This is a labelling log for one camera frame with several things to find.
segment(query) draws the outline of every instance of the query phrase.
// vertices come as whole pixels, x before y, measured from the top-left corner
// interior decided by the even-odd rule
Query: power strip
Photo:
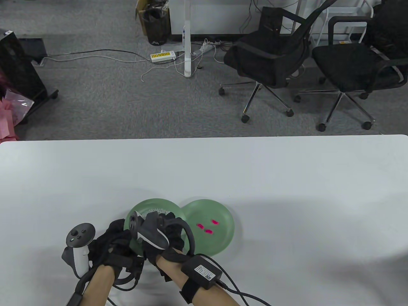
[[[197,57],[201,56],[201,54],[204,54],[208,51],[210,51],[213,47],[215,48],[215,45],[220,45],[221,42],[212,42],[211,44],[208,44],[207,42],[204,42],[203,45],[201,46],[200,49],[196,50],[192,55]]]
[[[165,60],[175,60],[175,58],[176,54],[174,53],[174,51],[166,51],[150,55],[152,63],[163,62]]]

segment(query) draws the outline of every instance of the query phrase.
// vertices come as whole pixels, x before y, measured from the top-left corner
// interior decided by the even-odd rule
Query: forearm
[[[99,266],[83,294],[80,306],[105,306],[114,281],[113,268]]]
[[[181,271],[181,264],[169,262],[163,257],[156,261],[157,266],[162,269],[181,289],[186,283],[188,277]],[[208,290],[198,289],[193,298],[194,306],[238,306],[238,303],[227,293],[215,285]]]

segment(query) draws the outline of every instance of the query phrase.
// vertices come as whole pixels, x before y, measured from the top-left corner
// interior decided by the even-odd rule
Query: white vr controller
[[[76,277],[81,278],[89,271],[88,245],[95,237],[95,227],[90,223],[75,226],[67,235],[67,247],[62,253],[62,259],[74,271]]]

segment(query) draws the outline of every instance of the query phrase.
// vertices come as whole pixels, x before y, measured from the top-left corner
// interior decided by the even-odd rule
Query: trash bin
[[[165,44],[170,35],[170,16],[168,10],[151,7],[143,14],[147,39],[153,46]]]

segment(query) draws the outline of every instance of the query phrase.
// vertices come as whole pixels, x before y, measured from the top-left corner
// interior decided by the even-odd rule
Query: green plate
[[[196,254],[214,256],[225,250],[231,243],[235,231],[234,218],[221,203],[213,200],[197,200],[182,207],[181,210],[193,231]]]
[[[137,211],[142,215],[143,218],[152,211],[158,211],[159,213],[169,213],[172,212],[177,217],[182,218],[186,221],[186,216],[179,206],[173,202],[166,199],[148,199],[140,202],[135,207],[129,211],[125,219],[125,224],[123,226],[124,230],[129,229],[129,218],[133,211]],[[136,239],[130,241],[130,248],[139,256],[143,256],[143,249],[141,242],[138,242]]]

